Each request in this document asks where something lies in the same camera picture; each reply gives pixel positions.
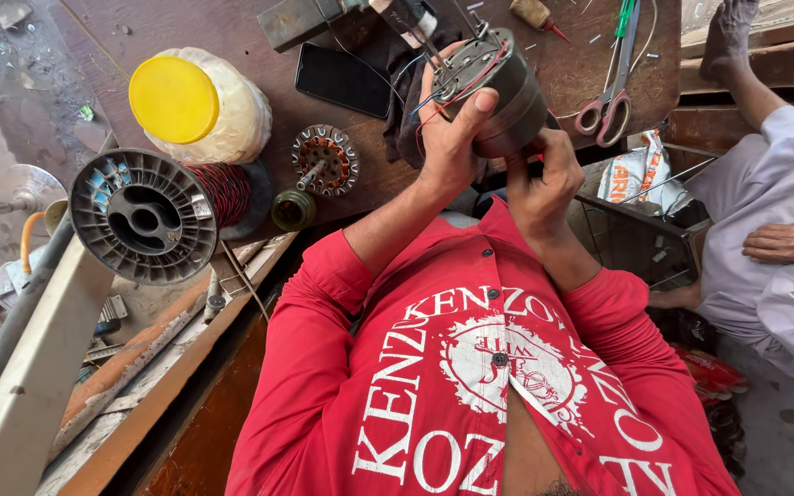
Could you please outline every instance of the green screwdriver handle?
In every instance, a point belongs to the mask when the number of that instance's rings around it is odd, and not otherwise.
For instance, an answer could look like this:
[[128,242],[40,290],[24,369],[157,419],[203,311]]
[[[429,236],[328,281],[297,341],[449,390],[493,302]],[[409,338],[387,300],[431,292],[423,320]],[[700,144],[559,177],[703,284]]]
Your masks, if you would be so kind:
[[620,15],[618,16],[618,29],[615,30],[615,37],[622,38],[626,32],[626,23],[630,20],[633,12],[635,0],[622,0],[620,5]]

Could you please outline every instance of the wooden table surface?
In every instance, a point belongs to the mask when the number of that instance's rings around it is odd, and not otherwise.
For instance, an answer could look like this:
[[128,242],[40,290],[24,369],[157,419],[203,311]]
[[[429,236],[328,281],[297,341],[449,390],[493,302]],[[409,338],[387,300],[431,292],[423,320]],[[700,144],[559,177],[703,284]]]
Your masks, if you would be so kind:
[[[331,124],[345,130],[362,157],[360,177],[355,188],[345,196],[315,195],[318,203],[315,223],[380,207],[417,176],[417,171],[403,161],[388,163],[385,160],[385,141],[381,136],[384,120],[295,91],[293,81],[299,47],[283,54],[276,53],[256,19],[278,0],[66,1],[128,74],[159,51],[192,46],[225,58],[255,82],[272,107],[272,137],[260,158],[267,165],[278,192],[295,185],[289,147],[300,130],[313,124]],[[634,57],[651,32],[655,12],[653,1],[641,1]],[[633,99],[628,134],[656,127],[678,104],[681,6],[679,0],[654,1],[657,2],[657,22],[645,53],[657,57],[643,55],[627,81],[627,93]],[[431,3],[440,16],[452,17],[456,26],[462,26],[451,3],[445,0]],[[462,7],[478,3],[478,0],[459,0]],[[578,0],[577,4],[572,0],[546,0],[544,3],[552,11],[557,27],[572,40],[571,44],[555,34],[535,31],[514,17],[508,10],[510,0],[486,0],[476,11],[493,28],[511,29],[517,43],[529,47],[524,53],[529,65],[538,68],[537,78],[550,108],[561,117],[560,123],[572,137],[575,148],[587,147],[594,143],[593,137],[579,135],[573,129],[573,117],[568,116],[601,94],[612,56],[620,0]],[[87,76],[119,145],[155,150],[130,112],[128,81],[60,6],[50,8],[66,46]],[[129,27],[130,34],[124,34],[120,26]],[[389,29],[384,23],[378,26]],[[332,40],[330,34],[319,37],[322,42],[326,42],[326,38]],[[402,42],[396,34],[389,40]],[[242,241],[264,239],[280,232],[268,219]]]

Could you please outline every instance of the person's foot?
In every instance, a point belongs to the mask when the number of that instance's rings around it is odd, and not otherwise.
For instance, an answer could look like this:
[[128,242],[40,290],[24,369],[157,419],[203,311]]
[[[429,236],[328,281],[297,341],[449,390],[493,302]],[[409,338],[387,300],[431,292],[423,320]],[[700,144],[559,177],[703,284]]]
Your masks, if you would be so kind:
[[684,308],[694,311],[700,306],[700,279],[690,286],[683,286],[671,291],[649,291],[648,306],[651,308]]
[[709,23],[700,77],[721,85],[733,73],[749,70],[749,29],[759,0],[724,0]]

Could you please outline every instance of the orange hose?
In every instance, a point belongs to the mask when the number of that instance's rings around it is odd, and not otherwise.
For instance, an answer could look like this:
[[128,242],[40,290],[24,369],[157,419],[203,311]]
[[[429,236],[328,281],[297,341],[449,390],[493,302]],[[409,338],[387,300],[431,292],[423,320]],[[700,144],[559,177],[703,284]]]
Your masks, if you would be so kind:
[[33,232],[33,224],[39,217],[44,217],[44,212],[36,212],[29,216],[23,224],[23,236],[20,237],[20,261],[23,262],[23,273],[31,274],[32,267],[29,266],[29,235]]

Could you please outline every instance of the smartphone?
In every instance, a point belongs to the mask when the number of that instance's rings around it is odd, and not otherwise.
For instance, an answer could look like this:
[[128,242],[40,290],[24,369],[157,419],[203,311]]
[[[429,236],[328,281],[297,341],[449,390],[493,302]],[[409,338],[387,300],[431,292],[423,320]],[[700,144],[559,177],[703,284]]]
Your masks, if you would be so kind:
[[388,115],[390,76],[343,52],[303,43],[295,70],[295,89],[377,118]]

